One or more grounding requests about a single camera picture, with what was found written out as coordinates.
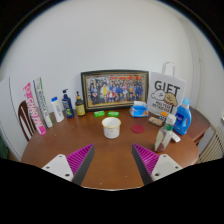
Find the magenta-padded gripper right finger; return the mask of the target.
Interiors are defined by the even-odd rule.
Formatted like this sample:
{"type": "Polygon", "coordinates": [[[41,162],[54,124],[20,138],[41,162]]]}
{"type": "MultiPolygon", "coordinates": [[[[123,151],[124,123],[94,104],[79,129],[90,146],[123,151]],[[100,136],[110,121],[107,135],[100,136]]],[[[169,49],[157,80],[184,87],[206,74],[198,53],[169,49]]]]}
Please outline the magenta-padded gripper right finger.
{"type": "Polygon", "coordinates": [[[135,143],[132,144],[132,155],[145,185],[182,169],[182,167],[167,154],[158,155],[135,143]]]}

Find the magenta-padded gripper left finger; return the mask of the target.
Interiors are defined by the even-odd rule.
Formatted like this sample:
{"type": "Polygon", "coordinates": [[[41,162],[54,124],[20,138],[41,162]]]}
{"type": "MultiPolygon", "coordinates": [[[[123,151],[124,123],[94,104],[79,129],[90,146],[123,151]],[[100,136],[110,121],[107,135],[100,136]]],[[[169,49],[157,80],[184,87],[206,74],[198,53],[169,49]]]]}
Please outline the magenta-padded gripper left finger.
{"type": "Polygon", "coordinates": [[[90,144],[67,156],[58,154],[43,167],[43,170],[73,182],[76,185],[81,185],[94,153],[94,145],[90,144]]]}

